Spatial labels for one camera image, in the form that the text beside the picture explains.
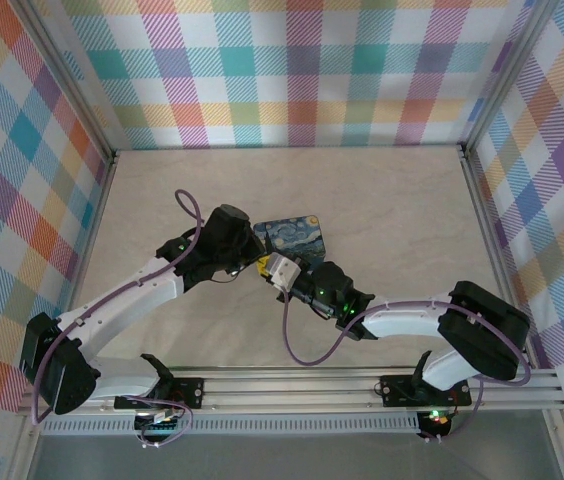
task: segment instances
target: starry night mouse pad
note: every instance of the starry night mouse pad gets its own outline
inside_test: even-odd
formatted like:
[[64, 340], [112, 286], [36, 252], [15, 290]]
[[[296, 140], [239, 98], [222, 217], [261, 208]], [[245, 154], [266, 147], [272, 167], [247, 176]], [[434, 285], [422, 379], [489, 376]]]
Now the starry night mouse pad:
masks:
[[278, 252], [301, 256], [311, 264], [311, 269], [324, 261], [326, 248], [320, 222], [315, 215], [256, 223], [253, 231], [262, 243], [268, 233]]

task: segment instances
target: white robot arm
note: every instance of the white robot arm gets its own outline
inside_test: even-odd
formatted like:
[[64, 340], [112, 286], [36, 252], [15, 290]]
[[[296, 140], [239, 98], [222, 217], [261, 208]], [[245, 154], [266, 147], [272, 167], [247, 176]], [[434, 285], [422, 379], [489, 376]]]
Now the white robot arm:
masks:
[[[299, 257], [272, 252], [270, 242], [265, 257], [248, 216], [235, 207], [216, 208], [198, 232], [193, 240], [189, 240], [192, 230], [169, 240], [129, 279], [87, 305], [57, 319], [40, 314], [29, 321], [20, 369], [31, 383], [39, 382], [40, 395], [55, 413], [68, 413], [87, 399], [105, 397], [174, 400], [173, 392], [183, 387], [175, 385], [176, 379], [152, 355], [122, 360], [97, 354], [152, 309], [211, 279], [217, 271], [235, 274], [258, 259], [266, 260], [260, 273], [282, 292], [280, 299], [288, 304], [289, 298], [297, 298], [334, 318], [343, 334], [355, 340], [392, 335], [446, 339], [448, 349], [422, 356], [405, 387], [409, 401], [439, 405], [435, 403], [439, 393], [477, 374], [509, 380], [517, 372], [520, 359], [511, 346], [522, 348], [529, 320], [477, 285], [459, 282], [449, 297], [423, 302], [388, 302], [353, 288], [353, 281], [332, 262], [309, 270]], [[186, 258], [181, 255], [185, 250], [190, 252]], [[478, 322], [470, 318], [475, 314]], [[201, 399], [181, 400], [196, 408]]]

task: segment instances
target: beige surface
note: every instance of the beige surface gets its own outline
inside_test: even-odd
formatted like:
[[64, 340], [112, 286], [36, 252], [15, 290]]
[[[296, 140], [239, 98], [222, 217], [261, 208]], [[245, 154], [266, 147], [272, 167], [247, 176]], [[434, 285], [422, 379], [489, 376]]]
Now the beige surface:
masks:
[[[221, 203], [253, 223], [317, 215], [327, 259], [357, 289], [421, 298], [472, 280], [496, 284], [455, 148], [346, 148], [125, 152], [81, 292], [87, 302], [193, 226], [175, 203], [185, 188], [208, 216]], [[167, 365], [294, 365], [282, 304], [255, 267], [228, 285], [200, 284], [116, 337], [102, 355], [153, 353]], [[291, 344], [314, 359], [338, 335], [297, 300]], [[435, 339], [345, 340], [325, 365], [414, 365]]]

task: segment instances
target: plaid wall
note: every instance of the plaid wall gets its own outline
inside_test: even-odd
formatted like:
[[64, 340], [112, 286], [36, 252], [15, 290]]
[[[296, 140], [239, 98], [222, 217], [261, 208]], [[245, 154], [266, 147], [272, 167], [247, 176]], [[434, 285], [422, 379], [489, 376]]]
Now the plaid wall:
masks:
[[533, 0], [36, 4], [112, 143], [154, 149], [457, 143]]
[[564, 385], [564, 0], [478, 154], [517, 295]]
[[0, 472], [28, 319], [64, 309], [105, 163], [6, 0], [0, 0]]

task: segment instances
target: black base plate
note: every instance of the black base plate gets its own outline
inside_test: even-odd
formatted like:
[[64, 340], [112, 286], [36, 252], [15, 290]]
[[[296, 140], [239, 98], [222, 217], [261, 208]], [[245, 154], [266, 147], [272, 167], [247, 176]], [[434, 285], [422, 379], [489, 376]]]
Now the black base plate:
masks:
[[[187, 407], [197, 410], [202, 408], [202, 397], [204, 396], [203, 378], [174, 378], [172, 380], [171, 398], [174, 402], [184, 403]], [[162, 408], [153, 403], [144, 403], [139, 400], [129, 400], [126, 397], [115, 397], [114, 410], [155, 410]]]
[[414, 395], [411, 387], [411, 375], [385, 375], [380, 377], [378, 393], [382, 396], [382, 405], [385, 407], [466, 407], [471, 405], [471, 393], [466, 381], [456, 383], [445, 392], [430, 389], [426, 401], [419, 400]]

